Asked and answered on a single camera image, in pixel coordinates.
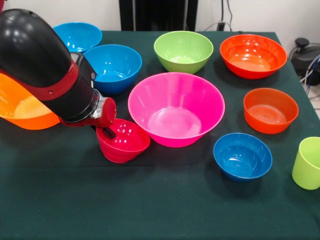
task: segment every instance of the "orange-red bowl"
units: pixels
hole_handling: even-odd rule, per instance
[[[295,100],[273,88],[257,88],[248,92],[243,104],[246,122],[264,134],[283,132],[299,114]]]
[[[59,118],[29,91],[0,73],[0,117],[28,130],[42,130],[60,123]]]
[[[287,62],[286,51],[279,43],[253,34],[227,38],[220,46],[220,53],[230,71],[244,79],[268,77]]]

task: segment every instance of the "lime green bowl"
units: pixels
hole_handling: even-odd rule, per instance
[[[193,31],[171,31],[158,37],[154,51],[169,72],[194,74],[208,61],[214,45],[205,36]]]

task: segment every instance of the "table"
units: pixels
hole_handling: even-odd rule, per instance
[[[101,44],[127,45],[141,54],[137,83],[165,72],[153,50],[161,34],[104,31]],[[304,190],[291,177],[300,141],[320,136],[320,121],[293,66],[287,62],[265,79],[241,79],[219,51],[238,32],[202,34],[214,52],[196,74],[219,88],[226,112],[191,146],[152,141],[134,161],[117,165],[103,157],[89,126],[28,131],[0,120],[0,239],[320,239],[320,190]],[[273,32],[256,34],[279,41]],[[286,131],[262,134],[245,122],[243,97],[259,87],[284,91],[298,103],[299,116]],[[118,118],[131,119],[131,89],[113,96]],[[221,173],[212,149],[232,132],[254,135],[271,149],[273,165],[264,177],[238,183]]]

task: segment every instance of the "lime green cup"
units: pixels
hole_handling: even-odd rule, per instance
[[[320,188],[320,137],[311,136],[301,141],[292,178],[303,189]]]
[[[214,52],[212,42],[193,31],[171,31],[158,37],[154,51],[169,72],[194,74]]]

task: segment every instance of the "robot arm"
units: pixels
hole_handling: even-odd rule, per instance
[[[14,79],[66,125],[108,127],[116,104],[93,88],[96,72],[69,53],[55,31],[25,9],[0,13],[0,72]]]

